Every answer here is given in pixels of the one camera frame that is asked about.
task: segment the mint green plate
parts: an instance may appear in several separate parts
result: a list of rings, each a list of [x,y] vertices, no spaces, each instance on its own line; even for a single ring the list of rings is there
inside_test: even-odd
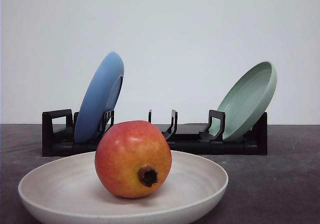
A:
[[[225,112],[224,141],[241,141],[242,135],[259,120],[275,93],[275,70],[269,62],[257,64],[225,96],[217,109]],[[220,122],[214,119],[209,132],[215,135],[219,128]]]

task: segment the plate rim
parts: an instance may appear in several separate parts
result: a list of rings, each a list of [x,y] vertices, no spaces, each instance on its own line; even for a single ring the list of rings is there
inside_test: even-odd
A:
[[[48,162],[48,163],[45,163],[33,170],[31,170],[30,172],[28,172],[19,182],[19,185],[18,185],[18,193],[20,195],[20,198],[27,202],[29,205],[31,206],[34,206],[38,209],[41,209],[41,210],[44,210],[46,212],[50,212],[52,214],[57,214],[57,215],[65,215],[65,216],[69,216],[69,217],[77,217],[77,218],[100,218],[100,219],[126,219],[126,218],[136,218],[136,217],[147,217],[147,216],[154,216],[154,215],[161,215],[161,214],[166,214],[166,213],[171,213],[171,212],[176,212],[176,211],[179,211],[179,210],[183,210],[183,209],[187,209],[187,208],[190,208],[190,207],[193,207],[193,206],[196,206],[196,205],[199,205],[201,203],[204,203],[212,198],[214,198],[215,196],[218,196],[221,192],[223,192],[228,183],[229,183],[229,176],[227,174],[227,172],[225,171],[225,169],[220,166],[219,164],[217,164],[216,162],[208,159],[208,158],[205,158],[205,157],[202,157],[202,156],[199,156],[199,155],[195,155],[195,154],[190,154],[190,153],[186,153],[186,152],[180,152],[180,151],[174,151],[174,150],[171,150],[171,152],[174,152],[174,153],[182,153],[184,155],[190,155],[190,156],[196,156],[198,158],[201,158],[203,160],[205,160],[206,162],[211,162],[215,165],[217,165],[217,167],[219,169],[222,170],[222,172],[225,174],[225,183],[224,185],[218,190],[216,191],[214,194],[204,198],[204,199],[201,199],[201,200],[198,200],[196,202],[193,202],[191,204],[188,204],[188,205],[184,205],[184,206],[181,206],[181,207],[176,207],[176,208],[172,208],[172,209],[168,209],[168,210],[162,210],[162,211],[158,211],[158,212],[150,212],[150,213],[145,213],[145,214],[129,214],[129,215],[91,215],[91,214],[74,214],[74,213],[70,213],[70,212],[64,212],[64,211],[57,211],[57,210],[54,210],[54,209],[51,209],[51,208],[47,208],[47,207],[44,207],[42,205],[39,205],[31,200],[29,200],[22,192],[21,190],[21,186],[23,185],[23,181],[25,180],[25,178],[33,173],[33,172],[36,172],[38,169],[40,168],[43,168],[44,166],[46,165],[49,165],[51,163],[54,163],[54,162],[58,162],[62,159],[67,159],[67,158],[71,158],[71,157],[74,157],[74,156],[81,156],[81,155],[89,155],[89,154],[92,154],[92,153],[95,153],[95,151],[93,152],[87,152],[87,153],[81,153],[81,154],[76,154],[76,155],[72,155],[72,156],[68,156],[68,157],[63,157],[63,158],[60,158],[60,159],[57,159],[57,160],[54,160],[54,161],[51,161],[51,162]]]

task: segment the red-yellow pomegranate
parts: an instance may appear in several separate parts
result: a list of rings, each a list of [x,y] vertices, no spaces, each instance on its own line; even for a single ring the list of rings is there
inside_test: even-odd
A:
[[[96,149],[94,165],[103,186],[124,198],[156,191],[172,163],[170,148],[160,130],[146,121],[113,125]]]

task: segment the blue plate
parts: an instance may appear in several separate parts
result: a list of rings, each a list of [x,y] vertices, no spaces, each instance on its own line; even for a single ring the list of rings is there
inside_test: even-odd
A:
[[[111,52],[98,67],[83,98],[74,142],[87,142],[99,133],[102,114],[115,108],[123,78],[124,64],[117,53]]]

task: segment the white wall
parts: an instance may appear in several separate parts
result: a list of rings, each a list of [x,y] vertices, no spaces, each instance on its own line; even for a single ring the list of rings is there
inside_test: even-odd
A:
[[[206,122],[252,66],[278,73],[270,124],[320,124],[320,0],[1,0],[1,122],[78,111],[103,58],[125,77],[116,122]]]

